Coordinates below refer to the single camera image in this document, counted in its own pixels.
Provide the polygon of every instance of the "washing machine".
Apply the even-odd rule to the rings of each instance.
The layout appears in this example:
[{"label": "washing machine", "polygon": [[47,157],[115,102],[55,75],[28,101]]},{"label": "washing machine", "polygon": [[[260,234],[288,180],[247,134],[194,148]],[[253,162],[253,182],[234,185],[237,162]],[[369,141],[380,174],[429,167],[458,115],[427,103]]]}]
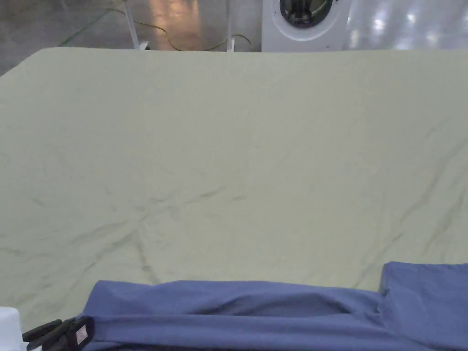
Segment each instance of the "washing machine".
[{"label": "washing machine", "polygon": [[263,0],[262,51],[342,50],[351,0]]}]

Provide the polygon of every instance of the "blue garment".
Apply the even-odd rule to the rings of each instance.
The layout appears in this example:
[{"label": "blue garment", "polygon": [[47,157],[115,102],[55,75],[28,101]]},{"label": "blue garment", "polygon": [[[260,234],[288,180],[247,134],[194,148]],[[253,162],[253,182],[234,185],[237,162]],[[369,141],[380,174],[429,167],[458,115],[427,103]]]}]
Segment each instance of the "blue garment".
[{"label": "blue garment", "polygon": [[[456,285],[462,291],[452,295],[456,303],[464,303],[461,310],[466,312],[468,265],[430,267],[387,264],[383,293],[255,281],[177,281],[154,286],[100,281],[83,311],[96,322],[95,337],[85,351],[118,345],[278,351],[468,350],[468,318],[458,312],[451,316],[455,307],[436,307],[441,301],[450,304],[444,296],[431,300],[438,298],[447,280],[464,279],[465,285]],[[445,275],[446,270],[452,274]],[[420,278],[422,273],[429,275]],[[434,290],[430,295],[424,293],[426,283]],[[440,318],[454,316],[464,320],[456,319],[460,324],[446,334],[450,323]]]}]

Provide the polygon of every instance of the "shiny floor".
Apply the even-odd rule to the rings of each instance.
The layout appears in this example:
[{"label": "shiny floor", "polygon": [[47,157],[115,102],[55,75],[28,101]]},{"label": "shiny floor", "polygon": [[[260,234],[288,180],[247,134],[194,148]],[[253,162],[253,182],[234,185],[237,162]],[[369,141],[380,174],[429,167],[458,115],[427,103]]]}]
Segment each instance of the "shiny floor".
[{"label": "shiny floor", "polygon": [[[130,0],[134,20],[166,29],[172,45],[203,50],[226,35],[223,0]],[[0,0],[0,75],[52,46],[131,48],[120,0]],[[234,0],[237,51],[261,50],[262,0]],[[153,50],[166,34],[137,24]],[[468,0],[352,0],[346,50],[468,49]],[[221,45],[214,50],[225,50]]]}]

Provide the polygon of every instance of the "yellow cable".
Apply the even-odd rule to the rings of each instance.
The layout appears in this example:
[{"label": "yellow cable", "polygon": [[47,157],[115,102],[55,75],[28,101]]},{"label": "yellow cable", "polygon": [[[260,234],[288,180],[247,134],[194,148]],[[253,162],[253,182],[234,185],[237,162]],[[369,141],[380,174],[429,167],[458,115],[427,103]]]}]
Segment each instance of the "yellow cable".
[{"label": "yellow cable", "polygon": [[[125,12],[122,11],[122,10],[119,10],[117,8],[106,8],[105,10],[109,10],[109,11],[116,11],[116,12],[119,12],[123,15],[125,15]],[[151,27],[151,28],[156,28],[156,29],[159,29],[159,30],[162,30],[164,33],[166,33],[166,37],[168,39],[168,42],[169,42],[169,45],[172,46],[172,48],[174,50],[177,50],[177,51],[190,51],[190,50],[186,50],[186,49],[180,49],[178,48],[177,46],[175,46],[174,44],[172,44],[171,42],[171,39],[169,38],[169,33],[167,30],[165,30],[163,27],[159,27],[159,26],[155,26],[153,24],[149,24],[149,23],[144,23],[144,22],[139,22],[139,21],[133,21],[134,23],[137,23],[137,24],[141,24],[143,26],[147,26],[147,27]],[[244,38],[245,40],[247,40],[250,44],[250,52],[252,52],[253,50],[253,45],[252,45],[252,42],[250,41],[249,38],[247,38],[246,36],[242,35],[242,34],[233,34],[233,37],[241,37],[241,38]],[[208,48],[208,49],[204,49],[204,50],[200,50],[200,51],[211,51],[213,49],[216,49],[216,48],[219,48],[222,44],[224,44],[227,40],[227,37],[219,44],[216,44],[215,46],[212,46],[211,48]]]}]

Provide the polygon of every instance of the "metal stand leg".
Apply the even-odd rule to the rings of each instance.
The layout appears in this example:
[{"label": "metal stand leg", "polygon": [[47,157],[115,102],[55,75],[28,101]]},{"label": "metal stand leg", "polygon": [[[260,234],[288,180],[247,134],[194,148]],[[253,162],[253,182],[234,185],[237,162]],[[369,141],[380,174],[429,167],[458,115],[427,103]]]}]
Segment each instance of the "metal stand leg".
[{"label": "metal stand leg", "polygon": [[130,29],[130,35],[132,36],[133,47],[135,49],[146,50],[148,47],[148,42],[138,43],[137,31],[135,29],[135,23],[133,22],[132,11],[130,6],[128,6],[128,1],[124,0],[125,5],[125,17],[127,18],[128,28]]},{"label": "metal stand leg", "polygon": [[227,52],[234,52],[234,38],[232,32],[232,13],[231,0],[226,0],[226,15],[227,15]]}]

